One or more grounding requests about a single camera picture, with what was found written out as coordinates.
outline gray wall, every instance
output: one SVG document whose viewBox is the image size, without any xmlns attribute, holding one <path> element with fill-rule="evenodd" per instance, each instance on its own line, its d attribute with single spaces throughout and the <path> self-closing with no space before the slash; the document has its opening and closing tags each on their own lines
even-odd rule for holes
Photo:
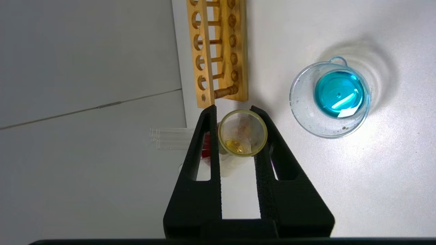
<svg viewBox="0 0 436 245">
<path fill-rule="evenodd" d="M 0 244 L 163 238 L 185 152 L 149 128 L 186 126 L 170 1 L 3 0 L 0 35 Z"/>
</svg>

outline plastic cup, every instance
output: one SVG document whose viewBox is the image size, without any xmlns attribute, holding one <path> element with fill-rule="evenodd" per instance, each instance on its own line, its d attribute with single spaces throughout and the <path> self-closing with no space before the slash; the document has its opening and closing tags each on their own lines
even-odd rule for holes
<svg viewBox="0 0 436 245">
<path fill-rule="evenodd" d="M 267 137 L 265 122 L 248 110 L 230 112 L 218 126 L 221 146 L 237 157 L 256 155 L 265 146 Z"/>
<path fill-rule="evenodd" d="M 290 90 L 297 122 L 323 138 L 340 138 L 357 130 L 370 107 L 365 78 L 336 56 L 304 68 Z"/>
</svg>

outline wooden test tube rack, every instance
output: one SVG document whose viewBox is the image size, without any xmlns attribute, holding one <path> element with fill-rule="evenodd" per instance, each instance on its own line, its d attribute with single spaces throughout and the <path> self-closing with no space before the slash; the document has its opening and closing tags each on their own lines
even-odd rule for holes
<svg viewBox="0 0 436 245">
<path fill-rule="evenodd" d="M 215 99 L 248 100 L 245 0 L 187 0 L 197 106 L 207 108 Z M 207 8 L 213 8 L 213 21 Z M 209 39 L 209 26 L 215 39 Z M 211 45 L 217 57 L 211 57 Z M 212 63 L 217 74 L 212 74 Z M 219 89 L 214 90 L 217 79 Z"/>
</svg>

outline yellow liquid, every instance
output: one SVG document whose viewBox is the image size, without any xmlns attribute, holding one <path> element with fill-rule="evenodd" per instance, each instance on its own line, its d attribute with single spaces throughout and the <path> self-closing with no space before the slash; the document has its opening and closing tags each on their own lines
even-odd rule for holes
<svg viewBox="0 0 436 245">
<path fill-rule="evenodd" d="M 225 146 L 234 153 L 244 154 L 244 148 L 241 143 L 235 139 L 226 140 Z"/>
</svg>

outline white surface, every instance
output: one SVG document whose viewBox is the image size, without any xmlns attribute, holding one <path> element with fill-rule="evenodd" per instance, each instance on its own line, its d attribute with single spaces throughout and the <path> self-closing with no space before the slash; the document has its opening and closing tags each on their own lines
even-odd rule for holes
<svg viewBox="0 0 436 245">
<path fill-rule="evenodd" d="M 0 127 L 181 88 L 169 0 L 0 1 Z"/>
<path fill-rule="evenodd" d="M 151 126 L 185 127 L 181 91 L 0 131 L 0 244 L 164 238 L 186 151 Z"/>
<path fill-rule="evenodd" d="M 186 2 L 173 0 L 173 14 L 186 121 L 194 127 L 201 109 Z M 218 119 L 251 105 L 269 113 L 335 216 L 332 236 L 436 236 L 436 2 L 252 0 L 247 25 L 250 101 L 217 100 Z M 372 84 L 363 126 L 337 140 L 306 132 L 289 107 L 295 76 L 347 48 L 365 55 L 368 47 L 388 62 Z M 235 192 L 222 181 L 223 216 L 259 217 L 248 187 L 254 171 L 232 177 L 247 188 Z"/>
</svg>

